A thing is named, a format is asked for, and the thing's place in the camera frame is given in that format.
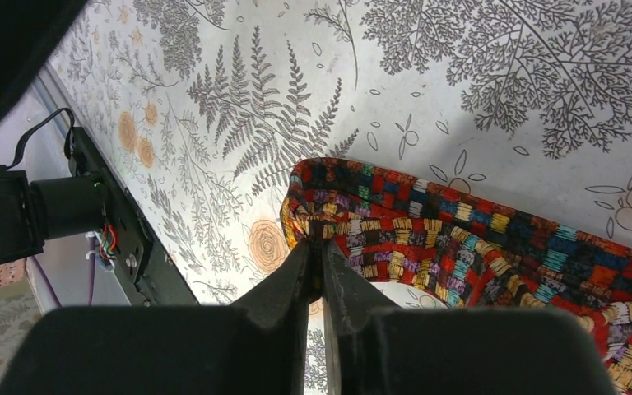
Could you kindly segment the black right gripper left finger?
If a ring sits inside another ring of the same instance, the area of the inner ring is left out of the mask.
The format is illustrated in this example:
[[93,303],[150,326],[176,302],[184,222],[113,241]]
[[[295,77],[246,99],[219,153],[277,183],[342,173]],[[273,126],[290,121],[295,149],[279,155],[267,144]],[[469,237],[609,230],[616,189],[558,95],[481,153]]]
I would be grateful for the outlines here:
[[310,246],[228,305],[67,307],[27,334],[0,394],[301,394]]

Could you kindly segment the red checkered patterned tie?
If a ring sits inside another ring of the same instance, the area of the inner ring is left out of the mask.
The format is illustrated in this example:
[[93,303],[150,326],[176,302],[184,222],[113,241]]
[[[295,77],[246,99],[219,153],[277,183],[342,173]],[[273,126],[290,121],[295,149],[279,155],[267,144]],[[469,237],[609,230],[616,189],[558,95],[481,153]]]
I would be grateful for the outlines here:
[[632,249],[409,174],[336,158],[299,162],[281,208],[290,247],[333,241],[367,281],[450,308],[555,307],[597,343],[632,394]]

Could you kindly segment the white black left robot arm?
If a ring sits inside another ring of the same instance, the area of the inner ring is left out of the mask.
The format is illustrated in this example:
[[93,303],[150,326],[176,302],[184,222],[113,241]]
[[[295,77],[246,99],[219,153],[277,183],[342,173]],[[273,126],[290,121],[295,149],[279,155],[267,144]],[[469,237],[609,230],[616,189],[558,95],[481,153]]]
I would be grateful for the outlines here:
[[43,252],[47,240],[86,233],[104,223],[102,183],[91,176],[30,182],[0,165],[0,264]]

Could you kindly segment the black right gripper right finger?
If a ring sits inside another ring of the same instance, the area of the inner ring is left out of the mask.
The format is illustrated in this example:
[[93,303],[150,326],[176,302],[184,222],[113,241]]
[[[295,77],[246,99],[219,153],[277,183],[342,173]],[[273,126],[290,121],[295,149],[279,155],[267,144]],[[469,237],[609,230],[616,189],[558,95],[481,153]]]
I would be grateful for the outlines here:
[[593,339],[558,309],[404,309],[322,250],[331,394],[612,394]]

